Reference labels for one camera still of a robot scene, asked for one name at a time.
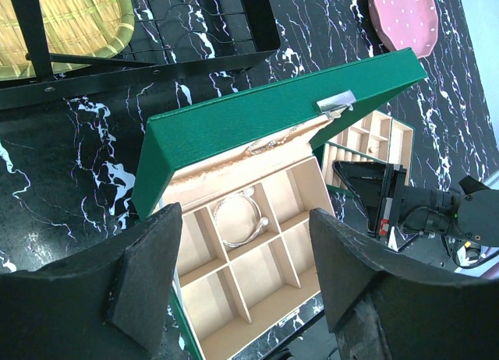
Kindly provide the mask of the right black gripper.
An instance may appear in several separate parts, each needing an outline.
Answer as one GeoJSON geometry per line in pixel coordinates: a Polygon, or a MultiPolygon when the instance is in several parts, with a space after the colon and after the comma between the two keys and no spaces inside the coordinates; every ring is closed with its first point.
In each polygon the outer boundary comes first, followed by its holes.
{"type": "Polygon", "coordinates": [[[400,164],[335,161],[333,170],[363,206],[368,229],[387,237],[401,233],[426,238],[450,235],[460,192],[405,184],[407,170],[400,164]]]}

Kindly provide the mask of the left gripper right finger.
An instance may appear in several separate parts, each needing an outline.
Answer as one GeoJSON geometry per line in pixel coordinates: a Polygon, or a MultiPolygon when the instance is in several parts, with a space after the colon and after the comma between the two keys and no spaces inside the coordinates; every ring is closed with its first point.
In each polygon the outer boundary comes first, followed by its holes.
{"type": "Polygon", "coordinates": [[[310,211],[328,329],[343,359],[495,359],[498,282],[429,266],[310,211]]]}

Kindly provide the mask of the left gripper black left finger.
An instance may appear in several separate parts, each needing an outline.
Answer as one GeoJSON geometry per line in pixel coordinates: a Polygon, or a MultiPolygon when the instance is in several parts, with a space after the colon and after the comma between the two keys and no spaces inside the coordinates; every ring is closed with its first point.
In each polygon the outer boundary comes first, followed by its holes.
{"type": "Polygon", "coordinates": [[[3,274],[2,358],[153,358],[181,232],[181,206],[172,203],[81,252],[3,274]]]}

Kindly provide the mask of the small green jewelry tray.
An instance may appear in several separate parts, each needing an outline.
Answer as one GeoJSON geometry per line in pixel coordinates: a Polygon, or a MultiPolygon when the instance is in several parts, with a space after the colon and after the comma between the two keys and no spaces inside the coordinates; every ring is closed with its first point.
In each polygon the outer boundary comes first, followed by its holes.
{"type": "Polygon", "coordinates": [[[333,169],[335,161],[399,164],[411,175],[414,128],[374,110],[355,120],[352,112],[333,113],[335,119],[311,139],[327,188],[349,195],[346,184],[333,169]]]}

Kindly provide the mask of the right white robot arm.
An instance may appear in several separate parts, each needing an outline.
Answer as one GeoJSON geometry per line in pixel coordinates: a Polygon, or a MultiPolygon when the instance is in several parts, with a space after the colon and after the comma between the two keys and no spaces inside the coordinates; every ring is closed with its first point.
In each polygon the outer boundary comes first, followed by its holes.
{"type": "Polygon", "coordinates": [[[406,185],[400,164],[335,161],[334,172],[361,205],[367,234],[439,238],[452,262],[473,269],[489,260],[485,248],[498,248],[498,191],[471,176],[456,192],[406,185]]]}

